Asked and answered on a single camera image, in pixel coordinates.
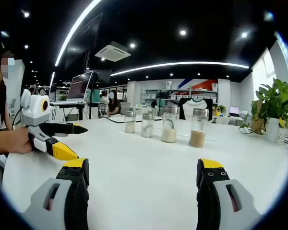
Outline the person's left hand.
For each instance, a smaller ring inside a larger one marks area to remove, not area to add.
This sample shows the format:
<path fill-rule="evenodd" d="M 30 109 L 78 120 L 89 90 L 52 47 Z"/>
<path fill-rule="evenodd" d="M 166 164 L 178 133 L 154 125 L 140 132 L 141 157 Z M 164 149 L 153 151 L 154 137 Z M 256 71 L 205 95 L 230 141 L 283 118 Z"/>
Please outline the person's left hand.
<path fill-rule="evenodd" d="M 28 138 L 28 128 L 23 126 L 12 131 L 12 147 L 10 152 L 28 153 L 32 150 L 32 144 Z"/>

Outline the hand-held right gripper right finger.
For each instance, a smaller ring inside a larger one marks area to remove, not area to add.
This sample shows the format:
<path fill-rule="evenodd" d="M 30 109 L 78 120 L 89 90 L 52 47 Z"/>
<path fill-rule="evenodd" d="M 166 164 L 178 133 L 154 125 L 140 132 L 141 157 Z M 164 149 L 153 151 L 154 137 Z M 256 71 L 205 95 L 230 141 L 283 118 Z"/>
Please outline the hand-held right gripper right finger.
<path fill-rule="evenodd" d="M 196 186 L 198 230 L 251 230 L 263 217 L 251 193 L 217 161 L 198 160 Z"/>

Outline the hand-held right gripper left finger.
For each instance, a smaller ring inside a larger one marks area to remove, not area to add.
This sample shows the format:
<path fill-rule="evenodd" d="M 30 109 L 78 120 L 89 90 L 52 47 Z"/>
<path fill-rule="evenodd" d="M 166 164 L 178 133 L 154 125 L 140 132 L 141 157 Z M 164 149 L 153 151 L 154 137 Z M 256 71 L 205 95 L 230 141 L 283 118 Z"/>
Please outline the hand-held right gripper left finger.
<path fill-rule="evenodd" d="M 23 217 L 34 230 L 87 230 L 88 186 L 89 160 L 70 160 L 31 195 Z"/>

